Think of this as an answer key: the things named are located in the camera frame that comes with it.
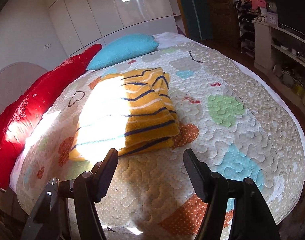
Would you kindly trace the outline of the yellow striped knit sweater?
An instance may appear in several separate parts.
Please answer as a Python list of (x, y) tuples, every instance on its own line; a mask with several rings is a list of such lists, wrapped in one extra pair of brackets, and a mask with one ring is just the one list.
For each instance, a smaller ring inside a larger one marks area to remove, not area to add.
[(160, 67), (102, 77), (80, 112), (69, 159), (97, 162), (111, 148), (122, 156), (173, 147), (180, 128), (169, 85)]

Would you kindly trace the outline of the patchwork quilted bedspread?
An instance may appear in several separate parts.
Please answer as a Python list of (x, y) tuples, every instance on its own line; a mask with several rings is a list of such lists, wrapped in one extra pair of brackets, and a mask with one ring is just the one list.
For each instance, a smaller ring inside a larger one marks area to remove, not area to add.
[(162, 68), (170, 76), (166, 98), (178, 115), (174, 145), (120, 157), (103, 200), (96, 204), (108, 239), (192, 239), (206, 205), (184, 167), (191, 148), (199, 161), (232, 180), (252, 178), (276, 223), (297, 204), (305, 180), (304, 137), (291, 115), (257, 80), (216, 50), (189, 42), (101, 70), (68, 85), (30, 136), (16, 183), (30, 213), (51, 178), (76, 178), (107, 154), (104, 135), (125, 129), (125, 105), (108, 74)]

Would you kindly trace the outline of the long red pillow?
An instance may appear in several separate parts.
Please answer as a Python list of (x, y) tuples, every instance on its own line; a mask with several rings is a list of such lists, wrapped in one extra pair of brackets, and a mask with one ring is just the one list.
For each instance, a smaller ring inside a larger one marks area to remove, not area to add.
[(43, 74), (0, 115), (0, 190), (7, 191), (16, 159), (42, 115), (70, 83), (85, 73), (102, 48), (101, 44), (94, 44)]

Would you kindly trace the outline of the white arched headboard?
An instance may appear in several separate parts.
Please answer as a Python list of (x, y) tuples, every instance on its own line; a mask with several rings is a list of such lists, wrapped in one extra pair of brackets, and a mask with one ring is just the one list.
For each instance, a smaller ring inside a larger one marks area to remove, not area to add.
[(0, 114), (46, 72), (29, 62), (16, 62), (0, 70)]

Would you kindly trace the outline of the white shelf unit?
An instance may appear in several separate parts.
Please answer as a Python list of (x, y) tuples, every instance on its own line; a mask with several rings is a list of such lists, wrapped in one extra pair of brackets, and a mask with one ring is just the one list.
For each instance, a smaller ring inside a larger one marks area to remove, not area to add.
[(251, 7), (249, 0), (235, 2), (240, 46), (255, 59), (254, 66), (305, 116), (305, 39), (288, 28), (268, 25), (268, 11)]

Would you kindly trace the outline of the turquoise knit pillow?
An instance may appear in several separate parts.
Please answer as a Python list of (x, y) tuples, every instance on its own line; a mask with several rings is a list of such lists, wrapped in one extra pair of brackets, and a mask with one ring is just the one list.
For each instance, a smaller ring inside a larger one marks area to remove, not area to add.
[(89, 62), (86, 70), (103, 69), (114, 64), (151, 53), (159, 43), (147, 34), (131, 34), (123, 36), (102, 48)]

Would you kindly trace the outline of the white bed sheet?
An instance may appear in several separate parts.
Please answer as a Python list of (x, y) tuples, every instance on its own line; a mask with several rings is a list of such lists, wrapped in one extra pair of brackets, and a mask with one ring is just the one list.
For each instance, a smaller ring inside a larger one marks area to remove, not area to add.
[[(170, 33), (170, 32), (155, 34), (153, 36), (155, 37), (155, 40), (159, 43), (159, 46), (158, 46), (157, 50), (165, 49), (165, 48), (168, 48), (168, 47), (171, 47), (171, 46), (174, 46), (174, 45), (177, 45), (177, 44), (186, 43), (186, 42), (195, 42), (195, 41), (185, 37), (185, 35), (180, 35), (180, 34)], [(304, 135), (304, 131), (303, 131), (299, 121), (297, 120), (296, 116), (293, 114), (293, 112), (288, 107), (288, 105), (260, 76), (258, 76), (253, 71), (249, 70), (248, 68), (246, 68), (244, 65), (240, 64), (239, 62), (237, 62), (233, 59), (230, 59), (230, 60), (232, 62), (234, 62), (243, 73), (245, 73), (249, 77), (257, 80), (267, 90), (267, 92), (274, 98), (274, 100), (277, 101), (288, 112), (288, 114), (291, 116), (291, 118), (295, 122), (297, 130), (299, 132), (299, 135), (300, 135), (300, 138), (301, 138), (301, 143), (302, 143), (302, 146), (303, 146), (304, 157), (305, 157), (305, 135)], [(10, 175), (10, 185), (9, 185), (9, 187), (14, 192), (16, 192), (16, 184), (17, 184), (19, 174), (20, 174), (20, 171), (21, 171), (21, 167), (23, 165), (23, 162), (24, 162), (24, 159), (25, 159), (26, 155), (27, 155), (26, 153), (25, 154), (21, 153), (19, 155), (19, 157), (16, 160), (15, 166), (12, 169), (11, 175)]]

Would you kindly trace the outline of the purple square clock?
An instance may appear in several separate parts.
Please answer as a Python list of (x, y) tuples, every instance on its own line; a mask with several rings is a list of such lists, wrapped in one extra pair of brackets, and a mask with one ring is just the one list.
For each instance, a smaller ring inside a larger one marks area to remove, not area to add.
[(267, 12), (268, 25), (278, 26), (278, 14), (274, 12)]

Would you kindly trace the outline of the black television screen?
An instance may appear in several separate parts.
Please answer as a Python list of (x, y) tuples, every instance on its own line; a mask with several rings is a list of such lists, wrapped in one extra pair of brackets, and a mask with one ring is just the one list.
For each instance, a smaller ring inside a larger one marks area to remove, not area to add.
[(305, 3), (297, 0), (275, 0), (278, 26), (305, 36)]

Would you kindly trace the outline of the white glossy wardrobe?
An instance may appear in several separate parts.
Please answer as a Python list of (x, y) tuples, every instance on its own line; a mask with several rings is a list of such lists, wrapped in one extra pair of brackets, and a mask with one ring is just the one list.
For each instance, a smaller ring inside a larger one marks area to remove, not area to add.
[(177, 33), (169, 0), (45, 0), (68, 56), (128, 34)]

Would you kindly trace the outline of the dark wooden door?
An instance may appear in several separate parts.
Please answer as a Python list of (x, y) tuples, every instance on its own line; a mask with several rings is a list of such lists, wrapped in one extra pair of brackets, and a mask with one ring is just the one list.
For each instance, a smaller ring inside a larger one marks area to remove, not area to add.
[(178, 0), (188, 38), (213, 40), (238, 49), (239, 27), (233, 0)]

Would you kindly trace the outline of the round dark table clock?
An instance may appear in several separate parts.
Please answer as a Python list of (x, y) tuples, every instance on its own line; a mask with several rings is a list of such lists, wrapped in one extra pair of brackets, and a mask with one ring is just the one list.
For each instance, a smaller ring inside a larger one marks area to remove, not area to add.
[(274, 1), (267, 2), (267, 10), (268, 12), (277, 13), (277, 5)]

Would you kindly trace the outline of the pink cloth on shelf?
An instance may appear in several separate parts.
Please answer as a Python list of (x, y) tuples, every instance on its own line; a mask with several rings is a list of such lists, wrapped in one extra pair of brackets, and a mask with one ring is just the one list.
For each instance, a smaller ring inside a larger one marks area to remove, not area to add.
[(251, 2), (251, 9), (257, 10), (258, 7), (265, 8), (267, 6), (265, 0), (249, 0)]

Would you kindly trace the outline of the white wall socket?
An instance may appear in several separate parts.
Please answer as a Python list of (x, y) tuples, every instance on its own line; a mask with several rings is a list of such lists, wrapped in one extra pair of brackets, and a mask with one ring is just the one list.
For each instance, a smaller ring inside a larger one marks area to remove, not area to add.
[(48, 49), (48, 48), (51, 47), (51, 44), (49, 44), (49, 43), (48, 43), (48, 44), (45, 44), (43, 47), (44, 47), (44, 49)]

